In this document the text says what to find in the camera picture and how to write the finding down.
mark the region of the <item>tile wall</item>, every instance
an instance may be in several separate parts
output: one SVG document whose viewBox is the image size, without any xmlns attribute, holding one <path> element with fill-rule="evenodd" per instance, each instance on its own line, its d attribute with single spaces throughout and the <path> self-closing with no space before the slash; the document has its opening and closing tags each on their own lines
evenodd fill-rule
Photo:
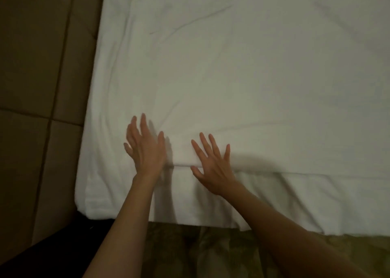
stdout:
<svg viewBox="0 0 390 278">
<path fill-rule="evenodd" d="M 72 221 L 102 0 L 0 0 L 0 264 Z"/>
</svg>

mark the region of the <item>person's left hand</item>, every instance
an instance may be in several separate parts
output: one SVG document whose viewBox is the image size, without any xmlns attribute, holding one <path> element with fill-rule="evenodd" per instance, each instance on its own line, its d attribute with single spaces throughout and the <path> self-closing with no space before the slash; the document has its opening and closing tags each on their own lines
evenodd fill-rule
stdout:
<svg viewBox="0 0 390 278">
<path fill-rule="evenodd" d="M 129 144 L 124 143 L 124 149 L 134 160 L 137 175 L 151 178 L 156 184 L 158 177 L 167 161 L 164 133 L 158 134 L 157 142 L 149 131 L 146 124 L 146 115 L 141 115 L 141 133 L 137 128 L 137 117 L 131 119 L 127 126 L 126 139 Z"/>
</svg>

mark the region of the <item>finger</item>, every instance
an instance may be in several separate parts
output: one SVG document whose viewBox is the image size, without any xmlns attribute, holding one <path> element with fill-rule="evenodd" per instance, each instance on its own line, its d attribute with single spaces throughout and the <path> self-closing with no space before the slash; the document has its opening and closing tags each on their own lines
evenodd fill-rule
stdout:
<svg viewBox="0 0 390 278">
<path fill-rule="evenodd" d="M 134 149 L 136 147 L 136 143 L 134 141 L 133 136 L 131 135 L 131 124 L 127 126 L 127 131 L 126 131 L 126 140 L 129 142 L 131 148 Z"/>
<path fill-rule="evenodd" d="M 225 154 L 223 155 L 223 159 L 230 163 L 230 144 L 226 146 Z"/>
<path fill-rule="evenodd" d="M 202 174 L 202 172 L 195 166 L 191 166 L 190 168 L 192 174 L 197 178 L 197 180 L 202 182 L 204 180 L 204 175 Z"/>
<path fill-rule="evenodd" d="M 160 131 L 160 133 L 157 136 L 157 142 L 161 145 L 165 145 L 165 137 L 164 132 Z"/>
<path fill-rule="evenodd" d="M 124 150 L 127 152 L 127 154 L 130 157 L 133 157 L 133 149 L 126 142 L 123 144 L 123 146 L 124 146 Z"/>
<path fill-rule="evenodd" d="M 150 134 L 150 131 L 149 131 L 149 128 L 148 128 L 148 126 L 147 126 L 147 124 L 146 124 L 146 115 L 145 115 L 144 113 L 141 115 L 140 128 L 141 128 L 141 134 L 142 134 L 142 136 L 147 137 L 147 136 L 150 136 L 150 135 L 151 135 L 151 134 Z"/>
<path fill-rule="evenodd" d="M 218 158 L 221 158 L 221 152 L 219 151 L 217 143 L 215 142 L 214 136 L 212 134 L 209 134 L 209 139 L 211 142 L 212 151 L 214 155 L 217 156 Z"/>
<path fill-rule="evenodd" d="M 130 132 L 131 132 L 131 136 L 133 137 L 134 141 L 138 143 L 141 139 L 141 134 L 137 128 L 137 117 L 136 116 L 134 116 L 131 119 Z"/>
<path fill-rule="evenodd" d="M 199 136 L 200 136 L 200 140 L 203 144 L 204 150 L 206 151 L 206 154 L 208 156 L 212 156 L 213 155 L 212 148 L 211 148 L 210 144 L 207 142 L 206 137 L 204 137 L 204 134 L 202 132 L 199 134 Z"/>
<path fill-rule="evenodd" d="M 195 142 L 195 140 L 191 140 L 192 147 L 194 148 L 196 154 L 198 155 L 200 161 L 203 162 L 206 161 L 207 157 L 202 151 L 202 149 L 199 147 L 199 145 Z"/>
</svg>

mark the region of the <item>white bed sheet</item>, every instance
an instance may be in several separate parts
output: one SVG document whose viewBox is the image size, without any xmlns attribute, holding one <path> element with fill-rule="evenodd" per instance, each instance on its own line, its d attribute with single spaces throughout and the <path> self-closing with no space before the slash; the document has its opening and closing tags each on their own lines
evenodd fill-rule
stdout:
<svg viewBox="0 0 390 278">
<path fill-rule="evenodd" d="M 117 215 L 134 176 L 124 132 L 145 112 L 175 166 L 150 220 L 248 229 L 187 167 L 204 131 L 231 144 L 246 187 L 305 228 L 390 235 L 389 1 L 104 0 L 78 209 Z"/>
</svg>

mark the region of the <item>bare skin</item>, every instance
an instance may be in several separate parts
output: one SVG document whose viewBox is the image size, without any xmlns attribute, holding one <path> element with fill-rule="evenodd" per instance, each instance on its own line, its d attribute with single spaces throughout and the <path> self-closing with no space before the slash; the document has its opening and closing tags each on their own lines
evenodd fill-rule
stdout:
<svg viewBox="0 0 390 278">
<path fill-rule="evenodd" d="M 167 160 L 167 152 L 164 133 L 160 132 L 156 141 L 147 127 L 145 115 L 141 116 L 141 133 L 136 119 L 133 117 L 127 128 L 128 143 L 124 148 L 134 160 L 137 174 L 84 278 L 141 276 L 152 194 Z M 191 166 L 194 176 L 244 217 L 288 277 L 368 277 L 321 240 L 247 191 L 232 172 L 230 145 L 226 146 L 222 157 L 211 134 L 209 139 L 211 146 L 203 133 L 200 134 L 206 153 L 191 141 L 204 170 L 202 174 L 197 167 Z"/>
</svg>

